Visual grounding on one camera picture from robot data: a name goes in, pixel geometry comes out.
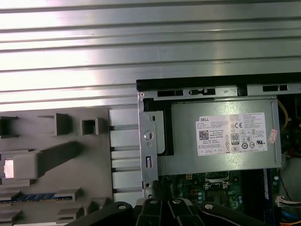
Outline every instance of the screw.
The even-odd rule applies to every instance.
[[[205,205],[205,208],[206,208],[207,210],[212,210],[212,209],[213,209],[213,205],[211,205],[211,204],[206,204],[206,205]]]
[[[175,199],[175,200],[173,200],[173,203],[174,204],[179,204],[179,203],[181,203],[181,200]]]
[[[151,139],[154,138],[154,134],[151,131],[147,130],[147,131],[144,132],[143,137],[146,140],[151,140]]]
[[[126,208],[127,208],[127,207],[124,206],[124,205],[118,206],[118,209],[120,209],[120,210],[124,210],[124,209],[126,209]]]

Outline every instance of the red sticker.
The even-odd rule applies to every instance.
[[[269,135],[268,142],[272,143],[272,144],[275,143],[277,134],[278,134],[278,130],[272,129],[271,130],[271,134]]]

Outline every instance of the wire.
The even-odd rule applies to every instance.
[[[287,125],[288,125],[288,113],[287,113],[286,108],[280,102],[280,100],[277,100],[277,102],[278,102],[278,105],[280,106],[280,108],[282,109],[282,111],[283,111],[283,113],[285,115],[285,123],[284,123],[284,125],[282,126],[282,128],[280,130],[280,132],[283,132],[286,129]]]
[[[288,199],[289,199],[290,201],[293,201],[293,200],[291,199],[290,195],[289,195],[288,192],[287,192],[287,189],[286,189],[286,187],[285,187],[285,185],[284,185],[284,182],[283,182],[283,179],[282,179],[282,177],[281,177],[281,172],[280,172],[280,171],[279,171],[279,179],[280,179],[280,181],[281,181],[281,184],[282,184],[282,187],[283,187],[283,189],[284,189],[284,191],[285,191],[286,196],[288,197]]]
[[[280,201],[283,202],[283,203],[288,203],[288,204],[301,204],[301,202],[287,201],[283,198],[280,198]]]
[[[291,223],[282,223],[282,222],[280,222],[280,224],[283,225],[283,226],[296,225],[296,224],[299,224],[299,223],[301,223],[301,220],[291,222]]]

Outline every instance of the ce mark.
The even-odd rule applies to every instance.
[[[242,129],[243,128],[243,123],[235,123],[234,127],[238,129],[238,126]]]

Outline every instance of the yellow wire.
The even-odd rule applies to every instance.
[[[287,125],[288,125],[288,113],[287,113],[286,108],[280,102],[280,100],[277,100],[277,101],[278,101],[278,105],[280,106],[280,108],[282,109],[282,111],[283,111],[283,113],[285,115],[285,123],[284,123],[284,125],[282,126],[282,128],[280,130],[280,132],[283,132],[286,129]]]
[[[297,221],[297,222],[292,222],[292,223],[280,223],[282,226],[290,226],[290,225],[296,225],[301,223],[301,220]]]

